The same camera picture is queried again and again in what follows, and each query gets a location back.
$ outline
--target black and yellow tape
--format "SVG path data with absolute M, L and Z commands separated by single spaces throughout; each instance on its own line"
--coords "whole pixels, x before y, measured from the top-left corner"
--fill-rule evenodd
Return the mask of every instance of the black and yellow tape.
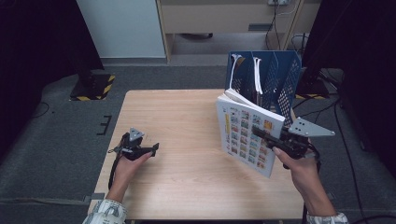
M 103 89 L 103 93 L 100 95 L 95 96 L 87 96 L 87 95 L 80 95 L 76 97 L 71 97 L 70 100 L 72 101 L 90 101 L 90 100 L 103 100 L 107 97 L 108 92 L 111 89 L 111 85 L 113 85 L 114 78 L 116 76 L 111 75 L 108 77 L 108 81 L 106 83 L 105 88 Z

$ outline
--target book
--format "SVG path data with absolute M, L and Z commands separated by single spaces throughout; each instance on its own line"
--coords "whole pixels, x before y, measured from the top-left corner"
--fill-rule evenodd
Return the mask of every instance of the book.
M 226 90 L 216 101 L 221 147 L 237 160 L 260 174 L 270 177 L 276 155 L 253 126 L 279 138 L 285 118 L 253 104 L 233 89 Z

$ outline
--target wall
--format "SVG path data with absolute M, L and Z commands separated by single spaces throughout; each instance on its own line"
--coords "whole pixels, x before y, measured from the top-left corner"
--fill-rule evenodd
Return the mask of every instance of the wall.
M 101 58 L 165 58 L 155 0 L 77 0 Z

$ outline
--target sleeve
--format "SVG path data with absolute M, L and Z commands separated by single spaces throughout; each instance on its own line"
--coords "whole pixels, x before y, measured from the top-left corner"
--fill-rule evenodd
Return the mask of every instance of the sleeve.
M 118 202 L 104 199 L 99 201 L 83 224 L 122 224 L 126 218 L 125 207 Z
M 348 224 L 346 215 L 338 213 L 334 217 L 311 217 L 306 215 L 307 223 L 309 224 Z

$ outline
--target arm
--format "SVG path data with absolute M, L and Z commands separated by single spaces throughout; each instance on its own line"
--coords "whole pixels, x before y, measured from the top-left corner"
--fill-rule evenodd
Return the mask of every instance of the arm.
M 325 217 L 335 218 L 334 221 L 338 221 L 335 223 L 347 223 L 344 214 L 338 214 L 327 197 L 318 176 L 315 158 L 294 160 L 276 147 L 274 147 L 274 152 L 285 165 L 289 166 L 293 184 L 304 199 L 310 223 L 320 223 L 316 220 Z
M 126 209 L 122 205 L 125 191 L 128 189 L 137 169 L 151 156 L 147 153 L 135 161 L 121 157 L 115 171 L 113 185 L 106 198 L 99 201 L 85 220 L 84 224 L 121 224 L 126 218 Z

